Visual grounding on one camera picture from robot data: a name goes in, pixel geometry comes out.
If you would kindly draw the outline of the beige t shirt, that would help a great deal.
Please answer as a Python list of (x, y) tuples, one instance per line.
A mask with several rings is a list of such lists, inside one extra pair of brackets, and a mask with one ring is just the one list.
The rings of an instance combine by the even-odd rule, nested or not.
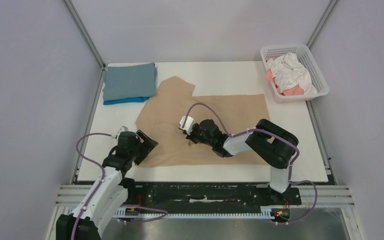
[(213, 120), (223, 134), (234, 135), (269, 119), (264, 94), (193, 96), (195, 85), (174, 76), (163, 80), (136, 119), (136, 127), (158, 145), (139, 164), (144, 168), (257, 165), (267, 163), (248, 150), (231, 157), (218, 156), (211, 146), (193, 143), (192, 126)]

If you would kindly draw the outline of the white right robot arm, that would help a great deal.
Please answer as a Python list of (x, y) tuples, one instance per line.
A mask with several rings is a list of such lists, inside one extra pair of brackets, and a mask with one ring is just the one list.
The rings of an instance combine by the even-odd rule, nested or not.
[(292, 164), (300, 155), (298, 138), (267, 119), (261, 119), (254, 128), (229, 135), (221, 132), (212, 119), (196, 123), (183, 116), (179, 129), (186, 139), (205, 144), (219, 157), (227, 158), (253, 151), (270, 165), (269, 199), (282, 204), (289, 198)]

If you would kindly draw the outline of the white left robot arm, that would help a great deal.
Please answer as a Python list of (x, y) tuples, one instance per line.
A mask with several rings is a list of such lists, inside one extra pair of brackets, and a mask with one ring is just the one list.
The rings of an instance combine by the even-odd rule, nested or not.
[(91, 189), (69, 214), (61, 214), (55, 224), (57, 240), (100, 240), (119, 207), (140, 207), (136, 182), (126, 178), (158, 146), (143, 131), (124, 130), (113, 136), (117, 143), (102, 163), (83, 156), (97, 165), (100, 174)]

